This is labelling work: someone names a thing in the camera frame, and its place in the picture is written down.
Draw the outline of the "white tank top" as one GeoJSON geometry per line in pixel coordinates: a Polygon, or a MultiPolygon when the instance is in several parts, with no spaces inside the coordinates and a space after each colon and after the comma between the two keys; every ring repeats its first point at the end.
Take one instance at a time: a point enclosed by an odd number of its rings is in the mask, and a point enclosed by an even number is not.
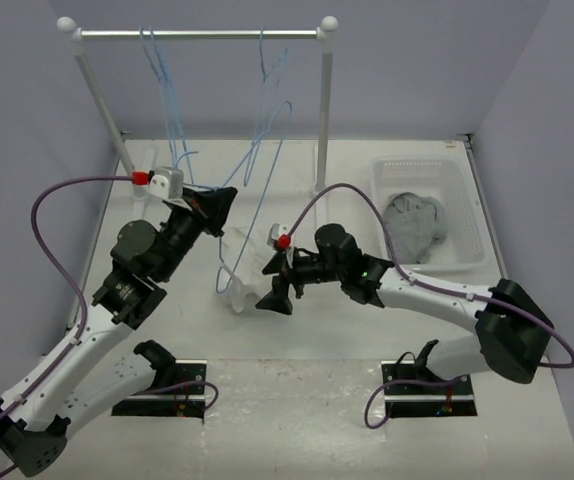
{"type": "Polygon", "coordinates": [[[271,288],[271,281],[266,280],[262,270],[275,253],[273,242],[288,230],[287,225],[279,223],[274,223],[267,231],[250,231],[247,225],[224,230],[216,293],[236,314],[249,309],[271,288]]]}

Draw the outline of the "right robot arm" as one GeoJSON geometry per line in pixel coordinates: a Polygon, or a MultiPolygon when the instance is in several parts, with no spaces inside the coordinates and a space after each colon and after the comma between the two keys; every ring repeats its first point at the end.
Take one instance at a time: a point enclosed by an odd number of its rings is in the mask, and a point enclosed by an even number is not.
{"type": "Polygon", "coordinates": [[[289,235],[273,226],[268,244],[273,257],[262,272],[272,278],[259,310],[289,315],[291,300],[310,284],[336,282],[352,301],[401,309],[446,321],[466,331],[451,341],[430,340],[416,354],[408,379],[434,393],[449,380],[492,371],[506,380],[532,382],[551,338],[553,325],[526,291],[506,279],[492,287],[440,281],[396,269],[393,262],[361,251],[341,225],[320,227],[315,251],[292,246],[289,235]]]}

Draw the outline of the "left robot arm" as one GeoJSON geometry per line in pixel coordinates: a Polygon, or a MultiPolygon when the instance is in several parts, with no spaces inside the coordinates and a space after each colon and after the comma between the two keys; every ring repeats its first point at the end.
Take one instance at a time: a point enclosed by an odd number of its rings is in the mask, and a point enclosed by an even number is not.
{"type": "Polygon", "coordinates": [[[175,357],[159,343],[139,343],[106,374],[88,374],[157,309],[181,261],[202,234],[222,236],[234,187],[185,188],[166,201],[168,219],[154,227],[132,220],[110,252],[112,270],[76,326],[29,374],[0,394],[0,450],[31,478],[50,468],[85,425],[134,395],[193,386],[175,384],[175,357]]]}

